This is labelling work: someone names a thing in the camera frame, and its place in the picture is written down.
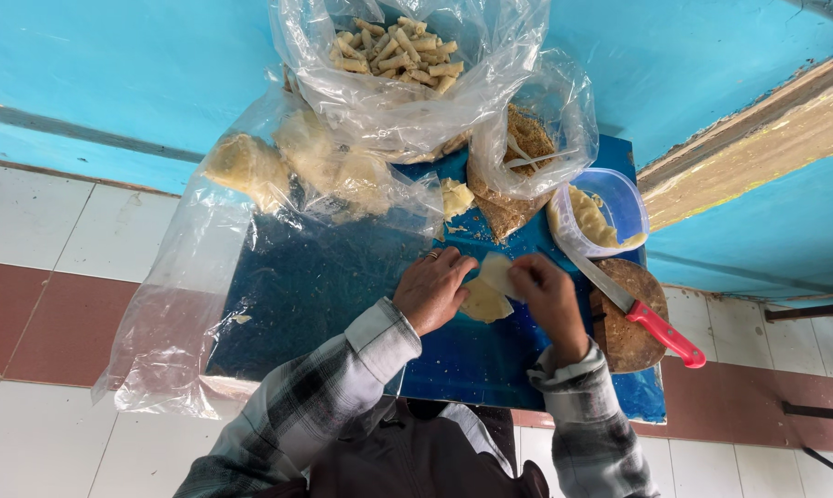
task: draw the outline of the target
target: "blue table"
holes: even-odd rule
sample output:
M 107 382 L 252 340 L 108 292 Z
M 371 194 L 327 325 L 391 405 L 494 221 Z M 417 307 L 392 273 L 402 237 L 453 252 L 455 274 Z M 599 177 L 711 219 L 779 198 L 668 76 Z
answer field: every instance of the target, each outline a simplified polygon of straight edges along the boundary
M 398 166 L 400 171 L 416 178 L 435 168 L 441 178 L 465 181 L 466 151 L 448 156 L 431 165 Z M 635 181 L 632 164 L 632 143 L 601 136 L 598 160 L 593 167 L 616 169 Z M 488 223 L 480 210 L 469 210 L 456 217 L 451 226 L 465 231 L 445 234 L 438 247 L 455 245 L 464 255 L 481 261 L 488 251 L 504 253 L 511 258 L 543 250 L 553 256 L 573 278 L 579 310 L 586 330 L 591 332 L 588 279 L 567 260 L 555 246 L 548 231 L 546 210 L 540 210 L 523 228 L 512 234 L 502 246 L 493 243 Z M 644 248 L 618 257 L 647 266 Z M 459 313 L 441 329 L 422 337 L 422 356 L 408 363 L 400 394 L 413 398 L 486 404 L 498 407 L 543 410 L 542 396 L 527 382 L 524 371 L 549 344 L 546 334 L 527 313 L 527 306 L 513 302 L 510 316 L 485 324 Z M 666 403 L 658 365 L 632 374 L 613 376 L 617 396 L 625 413 L 632 419 L 664 422 Z
M 411 178 L 435 169 L 439 177 L 464 181 L 467 155 L 461 151 L 432 164 L 398 168 Z M 594 166 L 616 169 L 634 181 L 631 142 L 601 136 Z M 466 231 L 447 234 L 446 242 L 436 241 L 436 245 L 453 244 L 479 260 L 491 250 L 512 258 L 538 248 L 551 254 L 573 277 L 586 330 L 592 330 L 588 280 L 555 247 L 545 210 L 502 247 L 493 243 L 477 208 L 455 218 L 452 225 Z M 232 278 L 225 314 L 247 313 L 253 318 L 245 323 L 227 320 L 218 327 L 206 368 L 209 375 L 261 380 L 278 364 L 341 333 L 381 296 L 391 296 L 404 268 L 428 250 L 421 237 L 391 231 L 370 220 L 342 227 L 255 215 Z M 643 248 L 620 257 L 646 266 Z M 524 371 L 548 339 L 530 319 L 526 306 L 513 303 L 513 308 L 509 317 L 490 324 L 457 314 L 422 338 L 422 356 L 409 362 L 387 390 L 413 398 L 543 410 L 542 397 L 528 384 Z M 614 376 L 620 405 L 630 418 L 665 421 L 659 379 L 658 365 Z

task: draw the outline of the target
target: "shirt sleeve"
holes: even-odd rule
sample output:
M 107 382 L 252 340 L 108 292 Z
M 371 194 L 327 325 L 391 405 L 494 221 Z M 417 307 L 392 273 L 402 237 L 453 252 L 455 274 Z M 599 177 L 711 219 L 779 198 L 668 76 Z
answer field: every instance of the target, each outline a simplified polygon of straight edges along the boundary
M 407 318 L 391 300 L 378 300 L 344 333 L 269 372 L 175 496 L 247 497 L 302 478 L 318 450 L 377 404 L 384 385 L 420 353 Z
M 555 368 L 550 345 L 527 375 L 555 419 L 552 462 L 568 498 L 659 496 L 594 341 L 582 362 L 565 368 Z

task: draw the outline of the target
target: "round wooden board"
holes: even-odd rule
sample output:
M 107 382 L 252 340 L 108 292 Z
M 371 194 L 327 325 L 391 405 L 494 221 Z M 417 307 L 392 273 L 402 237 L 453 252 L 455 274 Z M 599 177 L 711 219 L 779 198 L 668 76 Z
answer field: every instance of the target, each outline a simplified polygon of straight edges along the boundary
M 669 321 L 663 286 L 643 267 L 631 261 L 610 258 L 596 263 L 623 289 Z M 663 359 L 666 347 L 639 323 L 629 322 L 625 313 L 600 290 L 589 293 L 595 342 L 607 355 L 611 372 L 628 373 L 652 367 Z

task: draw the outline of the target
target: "hand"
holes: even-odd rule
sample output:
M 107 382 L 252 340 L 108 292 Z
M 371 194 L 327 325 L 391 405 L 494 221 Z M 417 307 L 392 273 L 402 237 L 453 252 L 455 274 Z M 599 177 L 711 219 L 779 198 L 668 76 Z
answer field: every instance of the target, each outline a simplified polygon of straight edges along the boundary
M 392 303 L 398 307 L 417 335 L 428 334 L 450 321 L 469 289 L 462 288 L 463 279 L 477 268 L 477 260 L 461 256 L 455 247 L 432 251 L 438 258 L 420 258 L 404 270 Z
M 552 341 L 557 367 L 581 362 L 588 355 L 589 340 L 570 276 L 545 256 L 534 254 L 512 261 L 509 277 L 527 300 L 533 321 Z

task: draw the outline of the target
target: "tiled floor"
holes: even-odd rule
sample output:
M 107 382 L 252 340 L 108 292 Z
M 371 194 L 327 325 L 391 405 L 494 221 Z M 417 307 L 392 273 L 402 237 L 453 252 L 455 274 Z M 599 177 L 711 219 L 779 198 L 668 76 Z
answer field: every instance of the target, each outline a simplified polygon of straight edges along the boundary
M 105 368 L 177 203 L 0 167 L 0 496 L 168 496 L 213 445 L 222 422 L 116 415 L 71 387 Z M 641 441 L 663 496 L 833 496 L 833 472 L 794 449 L 833 451 L 833 421 L 780 409 L 833 408 L 833 318 L 765 323 L 758 303 L 673 287 L 666 299 L 710 362 L 666 356 L 668 424 L 633 424 L 654 436 Z M 561 496 L 551 419 L 513 417 L 519 464 L 536 462 Z

